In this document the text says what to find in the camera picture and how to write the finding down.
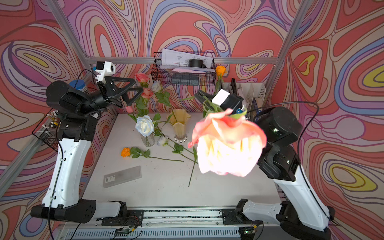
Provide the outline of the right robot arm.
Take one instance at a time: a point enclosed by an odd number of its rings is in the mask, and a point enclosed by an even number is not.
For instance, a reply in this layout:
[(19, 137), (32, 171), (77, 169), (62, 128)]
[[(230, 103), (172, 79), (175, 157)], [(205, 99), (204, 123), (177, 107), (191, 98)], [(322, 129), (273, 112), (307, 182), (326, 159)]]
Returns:
[(240, 113), (243, 99), (237, 95), (198, 91), (195, 97), (206, 114), (195, 125), (189, 147), (197, 154), (201, 172), (244, 177), (258, 166), (288, 198), (277, 204), (241, 199), (235, 209), (222, 210), (224, 224), (267, 222), (300, 240), (329, 240), (335, 210), (322, 203), (305, 175), (298, 148), (292, 146), (305, 127), (286, 105), (258, 107), (249, 121)]

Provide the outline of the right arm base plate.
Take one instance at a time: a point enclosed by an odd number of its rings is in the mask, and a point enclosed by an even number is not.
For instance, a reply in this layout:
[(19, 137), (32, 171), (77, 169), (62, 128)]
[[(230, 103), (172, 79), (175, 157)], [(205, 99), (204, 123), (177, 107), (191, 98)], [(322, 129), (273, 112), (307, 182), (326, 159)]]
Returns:
[(223, 219), (224, 225), (262, 225), (264, 222), (260, 220), (248, 219), (240, 210), (221, 209), (219, 212)]

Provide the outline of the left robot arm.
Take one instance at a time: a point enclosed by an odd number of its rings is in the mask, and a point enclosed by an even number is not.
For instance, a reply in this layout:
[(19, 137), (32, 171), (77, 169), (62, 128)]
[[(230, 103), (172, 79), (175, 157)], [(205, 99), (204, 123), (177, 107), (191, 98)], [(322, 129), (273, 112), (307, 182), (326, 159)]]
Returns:
[(87, 153), (94, 140), (98, 117), (108, 106), (128, 106), (143, 93), (135, 79), (105, 77), (99, 90), (86, 94), (66, 82), (51, 83), (46, 103), (58, 111), (61, 123), (56, 130), (58, 155), (50, 186), (42, 203), (32, 207), (31, 217), (48, 221), (88, 223), (90, 220), (122, 220), (129, 217), (124, 202), (98, 203), (80, 198), (79, 186)]

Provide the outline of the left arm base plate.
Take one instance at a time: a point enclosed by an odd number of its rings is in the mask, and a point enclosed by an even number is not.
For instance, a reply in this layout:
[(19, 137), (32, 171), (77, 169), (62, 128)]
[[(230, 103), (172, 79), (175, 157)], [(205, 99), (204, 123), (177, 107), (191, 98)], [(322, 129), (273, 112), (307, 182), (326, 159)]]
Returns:
[(115, 227), (115, 226), (134, 226), (137, 227), (143, 222), (144, 210), (121, 210), (116, 217), (103, 218), (102, 226)]

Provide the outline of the pink rose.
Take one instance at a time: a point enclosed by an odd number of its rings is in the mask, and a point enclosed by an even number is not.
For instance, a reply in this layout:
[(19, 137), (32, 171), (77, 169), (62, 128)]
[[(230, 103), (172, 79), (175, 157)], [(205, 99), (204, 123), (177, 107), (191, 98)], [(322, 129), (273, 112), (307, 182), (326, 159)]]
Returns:
[(144, 73), (136, 73), (135, 79), (139, 83), (140, 87), (147, 89), (150, 83), (150, 77)]
[(144, 117), (149, 114), (149, 102), (151, 97), (154, 95), (154, 92), (151, 89), (145, 88), (143, 93), (141, 94), (141, 98), (139, 100), (139, 116)]
[(245, 116), (232, 117), (233, 109), (208, 113), (197, 122), (188, 148), (197, 151), (201, 173), (247, 176), (267, 146), (264, 131)]

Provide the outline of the small pink rosebud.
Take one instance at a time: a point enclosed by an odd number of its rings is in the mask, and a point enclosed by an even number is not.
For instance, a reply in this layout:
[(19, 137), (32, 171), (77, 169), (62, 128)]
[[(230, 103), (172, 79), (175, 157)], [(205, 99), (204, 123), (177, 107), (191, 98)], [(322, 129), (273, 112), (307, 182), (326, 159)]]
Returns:
[(136, 123), (138, 115), (135, 114), (134, 108), (132, 106), (125, 107), (126, 112), (128, 113), (128, 116)]

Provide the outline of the orange rose tall stem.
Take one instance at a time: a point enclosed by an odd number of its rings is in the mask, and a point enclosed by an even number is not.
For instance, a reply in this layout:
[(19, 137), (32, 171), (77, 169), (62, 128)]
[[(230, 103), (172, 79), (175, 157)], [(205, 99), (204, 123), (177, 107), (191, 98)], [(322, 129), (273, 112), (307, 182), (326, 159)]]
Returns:
[(217, 75), (217, 81), (215, 84), (215, 94), (217, 94), (223, 85), (223, 76), (227, 72), (226, 67), (224, 66), (217, 66), (216, 67), (216, 75)]

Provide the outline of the small orange tulip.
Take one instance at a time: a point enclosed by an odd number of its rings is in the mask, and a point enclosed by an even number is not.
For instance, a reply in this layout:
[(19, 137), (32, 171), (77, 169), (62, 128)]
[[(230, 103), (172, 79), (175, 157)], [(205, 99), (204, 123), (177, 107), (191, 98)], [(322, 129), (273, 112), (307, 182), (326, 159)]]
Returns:
[(192, 171), (191, 171), (188, 187), (191, 186), (191, 181), (192, 181), (192, 177), (193, 177), (193, 174), (194, 174), (194, 169), (195, 169), (195, 166), (196, 166), (197, 161), (198, 161), (198, 152), (197, 152), (197, 149), (195, 147), (193, 147), (193, 154), (194, 154), (194, 164), (193, 164), (193, 167), (192, 167)]

